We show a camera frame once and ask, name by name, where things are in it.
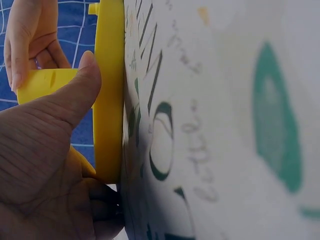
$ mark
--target finger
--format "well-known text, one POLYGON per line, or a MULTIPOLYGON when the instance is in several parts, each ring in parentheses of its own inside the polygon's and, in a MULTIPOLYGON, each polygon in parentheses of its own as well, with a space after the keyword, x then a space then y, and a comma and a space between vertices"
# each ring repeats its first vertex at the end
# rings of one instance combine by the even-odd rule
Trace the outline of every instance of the finger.
POLYGON ((5 39, 4 39, 3 56, 4 56, 5 70, 8 76, 8 83, 11 88, 12 87, 11 45, 7 35, 5 36, 5 39))
POLYGON ((41 6, 36 4, 36 1, 13 2, 6 33, 11 47, 11 90, 13 91, 17 90, 27 78, 29 43, 37 29, 40 14, 41 6))
POLYGON ((107 221, 96 221, 93 223, 96 240, 112 240, 125 226, 122 214, 117 214, 114 219, 107 221))
POLYGON ((75 155, 81 162, 81 172, 83 178, 94 178, 96 176, 96 170, 88 162, 88 160, 80 152, 78 152, 73 146, 70 146, 70 153, 75 155))
POLYGON ((37 67, 37 64, 36 64, 36 60, 35 59, 29 59, 29 69, 30 70, 36 70, 38 67, 37 67))
POLYGON ((71 68, 71 65, 57 39, 50 43, 47 49, 59 69, 71 68))
POLYGON ((42 50, 36 56, 36 61, 41 69, 57 69, 58 65, 50 55, 47 49, 42 50))
POLYGON ((121 203, 120 194, 102 182, 94 178, 85 178, 84 182, 89 188, 89 197, 91 200, 101 200, 114 205, 121 203))
POLYGON ((94 55, 85 52, 75 78, 55 93, 32 102, 42 113, 66 123, 73 130, 95 102, 101 88, 101 74, 94 55))
POLYGON ((110 220, 116 216, 118 208, 116 204, 109 204, 100 200, 90 200, 90 205, 94 222, 110 220))

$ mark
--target knuckle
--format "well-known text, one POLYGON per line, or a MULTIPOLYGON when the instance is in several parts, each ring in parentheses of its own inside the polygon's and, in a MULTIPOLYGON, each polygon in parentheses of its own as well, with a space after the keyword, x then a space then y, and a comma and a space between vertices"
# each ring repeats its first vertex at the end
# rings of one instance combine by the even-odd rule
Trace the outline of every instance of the knuckle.
POLYGON ((12 61, 11 61, 11 53, 9 53, 9 54, 7 54, 6 56, 5 56, 5 66, 7 67, 7 68, 11 68, 12 67, 12 61))

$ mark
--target hand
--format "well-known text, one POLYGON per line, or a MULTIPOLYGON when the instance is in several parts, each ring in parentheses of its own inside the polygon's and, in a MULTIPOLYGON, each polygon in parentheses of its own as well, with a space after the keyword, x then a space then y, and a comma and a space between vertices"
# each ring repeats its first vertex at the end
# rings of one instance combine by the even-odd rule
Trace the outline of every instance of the hand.
POLYGON ((70 148, 100 87, 86 52, 68 85, 0 112, 0 239, 102 240, 123 228, 120 197, 70 148))
POLYGON ((58 0, 14 0, 4 40, 4 63, 11 90, 29 69, 70 68, 57 38, 58 0))

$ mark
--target green oval shape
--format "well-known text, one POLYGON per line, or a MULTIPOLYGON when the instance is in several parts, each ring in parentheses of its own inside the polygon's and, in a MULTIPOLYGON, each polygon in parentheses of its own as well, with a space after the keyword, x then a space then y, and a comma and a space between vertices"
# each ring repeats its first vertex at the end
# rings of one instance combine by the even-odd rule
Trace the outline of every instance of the green oval shape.
POLYGON ((252 105, 256 151, 294 194, 303 178, 299 131, 284 76, 268 42, 258 56, 252 105))

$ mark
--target yellow mark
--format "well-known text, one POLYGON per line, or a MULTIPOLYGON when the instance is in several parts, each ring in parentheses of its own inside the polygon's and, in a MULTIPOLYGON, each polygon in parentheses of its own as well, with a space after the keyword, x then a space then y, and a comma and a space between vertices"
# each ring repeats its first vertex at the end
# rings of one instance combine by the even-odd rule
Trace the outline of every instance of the yellow mark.
POLYGON ((210 25, 208 8, 206 6, 199 7, 198 14, 202 19, 204 25, 208 27, 210 25))
POLYGON ((50 88, 54 86, 55 82, 56 82, 56 71, 53 70, 51 74, 50 88))

